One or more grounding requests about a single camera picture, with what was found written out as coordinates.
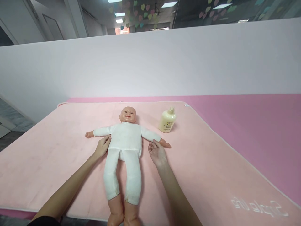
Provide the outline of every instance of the hand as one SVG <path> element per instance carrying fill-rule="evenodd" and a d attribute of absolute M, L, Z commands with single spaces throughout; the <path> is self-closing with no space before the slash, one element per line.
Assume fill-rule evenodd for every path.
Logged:
<path fill-rule="evenodd" d="M 159 141 L 159 143 L 165 147 L 165 148 L 171 148 L 171 145 L 169 143 L 167 143 L 164 139 L 161 138 L 161 140 Z"/>
<path fill-rule="evenodd" d="M 102 138 L 101 140 L 99 140 L 93 156 L 96 156 L 97 158 L 102 157 L 107 152 L 110 142 L 111 142 L 111 135 L 108 135 Z"/>
<path fill-rule="evenodd" d="M 147 149 L 150 153 L 150 157 L 153 160 L 155 166 L 158 168 L 168 164 L 168 161 L 167 161 L 164 147 L 156 140 L 153 141 L 154 143 L 149 142 L 149 146 Z"/>
<path fill-rule="evenodd" d="M 94 137 L 94 133 L 93 131 L 90 131 L 90 132 L 86 132 L 86 135 L 85 135 L 86 138 L 91 138 L 91 137 Z"/>

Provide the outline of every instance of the pink towel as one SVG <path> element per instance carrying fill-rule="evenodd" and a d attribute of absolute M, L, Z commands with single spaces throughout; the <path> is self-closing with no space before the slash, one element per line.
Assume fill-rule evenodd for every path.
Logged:
<path fill-rule="evenodd" d="M 187 199 L 204 225 L 299 225 L 301 210 L 266 181 L 183 102 L 68 103 L 0 152 L 0 208 L 38 211 L 94 152 L 99 138 L 85 133 L 119 122 L 120 110 L 137 110 L 138 124 L 172 145 L 167 155 Z M 161 133 L 161 113 L 175 106 L 177 120 Z M 145 225 L 168 225 L 169 203 L 143 141 L 139 216 Z M 103 184 L 105 158 L 95 166 L 67 215 L 104 219 L 109 208 Z M 126 169 L 119 162 L 124 194 Z"/>

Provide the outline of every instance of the white doll outfit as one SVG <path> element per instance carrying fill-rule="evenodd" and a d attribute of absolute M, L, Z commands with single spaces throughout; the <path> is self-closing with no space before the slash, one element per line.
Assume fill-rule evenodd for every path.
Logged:
<path fill-rule="evenodd" d="M 94 130 L 93 134 L 96 137 L 112 135 L 103 175 L 107 200 L 111 200 L 120 193 L 116 177 L 116 168 L 118 159 L 120 159 L 126 165 L 125 200 L 133 205 L 138 205 L 141 193 L 141 170 L 139 164 L 142 150 L 141 137 L 149 141 L 155 139 L 157 142 L 161 140 L 161 137 L 153 131 L 130 122 L 99 128 Z"/>

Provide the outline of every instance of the doll head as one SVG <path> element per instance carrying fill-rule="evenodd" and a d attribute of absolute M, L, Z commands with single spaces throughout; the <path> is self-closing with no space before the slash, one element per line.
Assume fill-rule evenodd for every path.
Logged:
<path fill-rule="evenodd" d="M 136 122 L 136 110 L 132 107 L 125 107 L 122 109 L 119 119 L 121 122 L 130 122 L 135 123 Z"/>

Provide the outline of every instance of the lotion bottle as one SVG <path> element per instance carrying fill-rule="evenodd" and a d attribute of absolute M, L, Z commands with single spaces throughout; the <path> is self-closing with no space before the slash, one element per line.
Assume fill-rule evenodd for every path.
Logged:
<path fill-rule="evenodd" d="M 170 132 L 175 123 L 176 117 L 174 107 L 170 107 L 169 110 L 164 111 L 159 123 L 159 130 L 164 133 Z"/>

